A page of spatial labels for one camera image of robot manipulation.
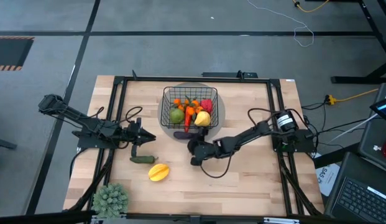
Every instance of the white cable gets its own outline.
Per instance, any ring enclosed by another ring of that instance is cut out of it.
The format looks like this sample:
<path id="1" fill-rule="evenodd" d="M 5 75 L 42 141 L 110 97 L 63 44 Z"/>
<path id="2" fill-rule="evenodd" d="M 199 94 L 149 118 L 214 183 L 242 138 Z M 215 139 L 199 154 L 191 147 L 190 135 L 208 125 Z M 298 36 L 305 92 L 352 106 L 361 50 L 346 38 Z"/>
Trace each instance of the white cable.
<path id="1" fill-rule="evenodd" d="M 289 17 L 289 16 L 287 16 L 287 15 L 284 15 L 284 14 L 279 13 L 279 12 L 275 12 L 275 11 L 273 11 L 273 10 L 270 10 L 270 9 L 267 9 L 267 8 L 264 8 L 264 7 L 257 7 L 257 6 L 255 6 L 252 2 L 250 2 L 249 0 L 247 0 L 247 2 L 248 2 L 249 4 L 251 4 L 251 5 L 253 5 L 256 9 L 264 9 L 264 10 L 270 11 L 270 12 L 272 12 L 272 13 L 274 13 L 274 14 L 277 14 L 277 15 L 281 15 L 281 16 L 287 17 L 288 19 L 291 19 L 291 20 L 293 20 L 293 21 L 295 21 L 295 22 L 297 22 L 297 23 L 300 23 L 300 24 L 304 25 L 304 27 L 296 27 L 296 28 L 293 30 L 293 39 L 294 39 L 296 42 L 298 42 L 298 44 L 299 44 L 300 46 L 302 46 L 302 47 L 309 47 L 310 45 L 314 44 L 314 42 L 315 42 L 315 34 L 314 34 L 313 31 L 311 31 L 311 30 L 309 29 L 309 27 L 308 27 L 306 24 L 304 24 L 303 22 L 297 21 L 296 19 L 294 19 L 294 18 L 292 18 L 292 17 Z M 296 30 L 297 30 L 297 29 L 307 29 L 309 32 L 311 32 L 311 43 L 310 43 L 310 44 L 308 44 L 308 45 L 303 45 L 303 44 L 301 44 L 301 43 L 299 42 L 299 40 L 296 39 Z"/>
<path id="2" fill-rule="evenodd" d="M 358 125 L 354 126 L 353 128 L 351 128 L 351 129 L 349 129 L 349 130 L 347 130 L 347 131 L 343 132 L 342 134 L 340 134 L 340 135 L 336 136 L 335 138 L 333 138 L 332 140 L 330 140 L 330 141 L 329 141 L 327 144 L 329 144 L 331 141 L 333 141 L 333 140 L 335 140 L 335 139 L 337 139 L 337 138 L 341 137 L 342 135 L 344 135 L 344 134 L 348 133 L 349 131 L 353 131 L 353 130 L 355 130 L 356 128 L 358 128 L 359 126 L 361 126 L 361 125 L 365 124 L 366 122 L 368 122 L 368 121 L 372 120 L 372 119 L 373 119 L 374 117 L 376 117 L 376 116 L 377 116 L 377 114 L 374 114 L 373 116 L 371 116 L 370 118 L 366 119 L 365 121 L 363 121 L 363 122 L 359 123 Z"/>

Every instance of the wire basket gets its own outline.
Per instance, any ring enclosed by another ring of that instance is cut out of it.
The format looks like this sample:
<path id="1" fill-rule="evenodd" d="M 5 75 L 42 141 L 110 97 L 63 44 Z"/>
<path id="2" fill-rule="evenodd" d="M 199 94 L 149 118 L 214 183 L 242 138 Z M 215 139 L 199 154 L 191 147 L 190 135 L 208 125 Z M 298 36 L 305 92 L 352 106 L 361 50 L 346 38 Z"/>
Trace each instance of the wire basket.
<path id="1" fill-rule="evenodd" d="M 161 109 L 161 125 L 169 129 L 184 129 L 184 120 L 180 124 L 173 124 L 170 122 L 170 110 L 173 108 L 173 101 L 180 99 L 181 102 L 186 100 L 186 96 L 191 100 L 196 98 L 199 102 L 203 99 L 211 99 L 212 101 L 212 112 L 211 112 L 211 123 L 207 126 L 208 129 L 214 128 L 218 125 L 218 91 L 211 87 L 179 87 L 179 86 L 168 86 L 163 89 L 162 96 L 162 109 Z M 189 129 L 198 129 L 191 120 Z"/>

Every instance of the butcher block tabletop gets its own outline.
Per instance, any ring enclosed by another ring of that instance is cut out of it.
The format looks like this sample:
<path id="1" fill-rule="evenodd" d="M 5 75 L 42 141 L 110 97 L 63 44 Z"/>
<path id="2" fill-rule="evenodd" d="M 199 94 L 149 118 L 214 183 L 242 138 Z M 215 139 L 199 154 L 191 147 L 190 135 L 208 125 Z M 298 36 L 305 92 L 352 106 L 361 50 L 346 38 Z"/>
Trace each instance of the butcher block tabletop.
<path id="1" fill-rule="evenodd" d="M 109 104 L 114 76 L 98 76 L 93 90 L 88 115 L 95 114 Z M 299 96 L 294 80 L 280 80 L 286 108 L 301 113 Z M 149 180 L 148 172 L 154 164 L 135 164 L 129 160 L 131 146 L 116 150 L 110 183 L 120 183 L 129 193 L 128 212 L 159 214 L 201 215 L 249 215 L 285 216 L 280 170 L 277 155 L 273 152 L 271 137 L 258 138 L 235 153 L 228 173 L 220 179 L 206 176 L 200 167 L 190 165 L 191 154 L 185 142 L 172 139 L 162 129 L 158 116 L 163 89 L 180 85 L 180 82 L 128 81 L 122 117 L 134 106 L 143 110 L 136 117 L 142 118 L 142 127 L 156 135 L 154 142 L 137 148 L 138 156 L 158 157 L 156 164 L 169 165 L 169 175 L 160 182 Z M 269 109 L 265 84 L 260 83 L 201 83 L 218 90 L 224 103 L 225 119 L 213 139 L 235 136 L 252 127 L 247 116 L 250 108 Z M 118 105 L 121 86 L 114 105 Z M 277 94 L 273 90 L 277 105 Z M 99 115 L 105 118 L 107 108 Z M 117 106 L 114 107 L 115 119 Z M 253 111 L 252 117 L 259 122 L 269 117 L 264 111 Z M 73 168 L 64 209 L 73 206 L 83 195 L 93 179 L 98 149 L 88 149 L 80 154 Z M 315 207 L 323 212 L 323 201 L 319 191 L 315 167 L 304 153 L 294 153 L 299 185 Z M 228 159 L 209 159 L 203 162 L 211 175 L 220 175 Z M 295 196 L 289 185 L 294 213 L 297 213 Z"/>

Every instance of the black floor mat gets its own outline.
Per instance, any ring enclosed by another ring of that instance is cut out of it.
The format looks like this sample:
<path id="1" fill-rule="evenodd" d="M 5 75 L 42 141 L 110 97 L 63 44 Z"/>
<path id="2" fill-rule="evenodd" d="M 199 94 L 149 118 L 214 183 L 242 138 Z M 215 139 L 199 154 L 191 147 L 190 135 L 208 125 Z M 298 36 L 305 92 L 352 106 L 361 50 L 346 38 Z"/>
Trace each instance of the black floor mat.
<path id="1" fill-rule="evenodd" d="M 33 42 L 33 37 L 0 37 L 0 71 L 20 70 Z"/>

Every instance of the yellow cord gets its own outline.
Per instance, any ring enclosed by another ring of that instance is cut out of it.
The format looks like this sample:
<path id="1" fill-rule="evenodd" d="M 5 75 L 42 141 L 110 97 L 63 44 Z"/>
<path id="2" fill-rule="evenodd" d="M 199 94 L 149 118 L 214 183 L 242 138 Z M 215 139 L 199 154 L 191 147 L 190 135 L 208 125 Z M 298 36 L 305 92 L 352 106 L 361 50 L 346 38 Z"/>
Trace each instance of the yellow cord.
<path id="1" fill-rule="evenodd" d="M 346 99 L 336 100 L 336 102 L 345 102 L 345 101 L 347 101 L 347 100 L 351 100 L 351 99 L 357 98 L 357 97 L 359 97 L 359 96 L 362 96 L 362 95 L 365 95 L 365 94 L 368 94 L 368 93 L 375 92 L 375 91 L 377 91 L 377 90 L 378 90 L 378 89 L 370 90 L 370 91 L 367 91 L 367 92 L 365 92 L 365 93 L 360 93 L 360 94 L 351 96 L 351 97 L 346 98 Z"/>
<path id="2" fill-rule="evenodd" d="M 312 9 L 312 10 L 304 10 L 304 9 L 302 9 L 302 7 L 300 7 L 300 5 L 298 4 L 297 6 L 298 6 L 298 8 L 300 9 L 300 10 L 302 10 L 303 12 L 314 12 L 315 10 L 317 10 L 317 9 L 319 9 L 319 8 L 321 8 L 321 7 L 323 7 L 325 4 L 327 4 L 327 2 L 329 2 L 329 0 L 326 0 L 324 3 L 322 3 L 320 6 L 318 6 L 317 8 L 315 8 L 315 9 Z"/>

